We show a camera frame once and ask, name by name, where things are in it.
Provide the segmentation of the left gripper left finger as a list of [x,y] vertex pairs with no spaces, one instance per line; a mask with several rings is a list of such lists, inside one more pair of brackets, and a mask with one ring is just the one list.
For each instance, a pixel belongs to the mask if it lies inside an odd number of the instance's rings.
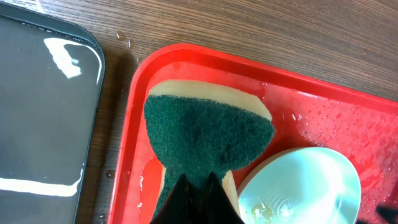
[[195,224],[201,192],[182,174],[150,224]]

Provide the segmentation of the green yellow sponge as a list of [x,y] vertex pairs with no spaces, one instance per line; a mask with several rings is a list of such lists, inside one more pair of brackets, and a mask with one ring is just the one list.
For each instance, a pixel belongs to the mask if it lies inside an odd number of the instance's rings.
[[156,84],[144,104],[147,135],[162,164],[155,214],[181,175],[193,193],[204,193],[214,173],[232,208],[239,211],[232,172],[248,166],[274,137],[272,116],[262,101],[235,88],[193,80]]

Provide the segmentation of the light blue top plate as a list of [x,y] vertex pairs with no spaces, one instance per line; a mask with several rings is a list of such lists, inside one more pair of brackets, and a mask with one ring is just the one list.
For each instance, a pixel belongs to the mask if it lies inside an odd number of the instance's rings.
[[293,148],[255,167],[238,188],[238,203],[244,223],[354,224],[361,184],[341,153]]

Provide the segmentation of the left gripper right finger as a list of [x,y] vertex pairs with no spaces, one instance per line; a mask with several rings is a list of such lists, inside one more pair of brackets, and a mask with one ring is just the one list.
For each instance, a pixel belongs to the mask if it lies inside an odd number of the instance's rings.
[[244,224],[214,172],[210,173],[206,189],[198,203],[198,222],[201,224]]

